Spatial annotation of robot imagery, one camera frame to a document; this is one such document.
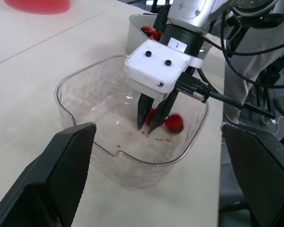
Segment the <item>white label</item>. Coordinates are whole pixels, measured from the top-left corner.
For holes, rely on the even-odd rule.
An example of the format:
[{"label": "white label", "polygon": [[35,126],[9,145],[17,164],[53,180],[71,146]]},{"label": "white label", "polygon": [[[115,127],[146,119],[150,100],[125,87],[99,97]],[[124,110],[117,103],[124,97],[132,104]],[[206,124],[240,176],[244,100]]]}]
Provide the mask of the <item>white label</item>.
[{"label": "white label", "polygon": [[174,38],[170,38],[168,46],[177,51],[181,51],[181,52],[184,52],[187,48],[187,45],[185,43],[180,42],[179,40],[174,39]]}]

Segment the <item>person's leg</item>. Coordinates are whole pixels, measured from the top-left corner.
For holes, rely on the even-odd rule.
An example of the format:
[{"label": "person's leg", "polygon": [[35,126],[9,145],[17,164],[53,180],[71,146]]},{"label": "person's leg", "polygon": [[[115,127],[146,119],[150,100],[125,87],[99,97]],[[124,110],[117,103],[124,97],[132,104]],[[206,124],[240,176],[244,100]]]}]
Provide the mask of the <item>person's leg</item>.
[{"label": "person's leg", "polygon": [[[241,43],[237,47],[237,52],[257,52],[266,50],[284,43],[284,22],[275,28],[253,29],[250,28]],[[255,81],[259,73],[277,58],[284,54],[284,47],[265,54],[255,56],[233,55],[231,62],[245,77]],[[236,75],[232,69],[225,65],[224,94],[238,100],[244,104],[252,84],[247,83]],[[224,120],[238,123],[240,110],[224,104]]]}]

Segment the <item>floor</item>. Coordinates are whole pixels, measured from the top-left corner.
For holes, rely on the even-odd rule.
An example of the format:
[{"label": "floor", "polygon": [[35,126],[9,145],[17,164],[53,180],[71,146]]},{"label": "floor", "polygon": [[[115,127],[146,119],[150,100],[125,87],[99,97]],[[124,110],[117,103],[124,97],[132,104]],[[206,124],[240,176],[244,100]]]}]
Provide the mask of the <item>floor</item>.
[{"label": "floor", "polygon": [[[133,5],[140,7],[144,10],[150,11],[151,5],[145,5],[146,0],[142,0],[141,2],[135,3]],[[276,85],[284,84],[284,69],[280,73],[281,78],[276,82]],[[284,96],[284,89],[275,89],[274,95]],[[250,101],[252,104],[256,103],[256,98],[254,96],[254,92],[250,92],[247,101]],[[280,112],[276,110],[276,121],[271,121],[269,119],[264,118],[263,116],[243,110],[241,112],[239,121],[247,126],[252,126],[264,131],[267,131],[277,137],[277,139],[281,139],[284,137],[284,117]],[[224,143],[222,143],[222,165],[231,163],[230,157],[228,155],[227,147]],[[219,227],[250,227],[250,215],[246,210],[225,213],[219,216]]]}]

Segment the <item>black screw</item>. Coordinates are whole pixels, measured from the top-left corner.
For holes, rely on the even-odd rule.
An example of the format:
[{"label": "black screw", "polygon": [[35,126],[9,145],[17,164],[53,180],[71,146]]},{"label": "black screw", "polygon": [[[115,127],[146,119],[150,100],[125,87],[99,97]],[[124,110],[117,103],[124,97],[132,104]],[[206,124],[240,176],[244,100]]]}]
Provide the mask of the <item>black screw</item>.
[{"label": "black screw", "polygon": [[146,57],[150,57],[150,56],[151,56],[151,51],[145,52],[145,56],[146,56]]},{"label": "black screw", "polygon": [[166,60],[166,61],[165,61],[165,64],[166,64],[167,66],[170,66],[170,65],[171,65],[171,60]]}]

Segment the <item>robotic arm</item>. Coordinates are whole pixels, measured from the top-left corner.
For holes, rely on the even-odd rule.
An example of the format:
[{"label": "robotic arm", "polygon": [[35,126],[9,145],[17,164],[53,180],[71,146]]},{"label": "robotic arm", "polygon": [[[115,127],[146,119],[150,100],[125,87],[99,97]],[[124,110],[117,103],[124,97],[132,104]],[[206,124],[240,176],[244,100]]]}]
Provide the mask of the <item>robotic arm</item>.
[{"label": "robotic arm", "polygon": [[203,64],[198,54],[209,23],[229,8],[239,15],[242,26],[268,28],[284,21],[284,0],[174,0],[170,7],[164,6],[154,24],[163,32],[160,43],[145,41],[125,61],[130,86],[142,93],[137,114],[139,130],[154,99],[161,103],[149,133],[161,125],[179,91],[202,102],[211,96],[243,107],[192,76]]}]

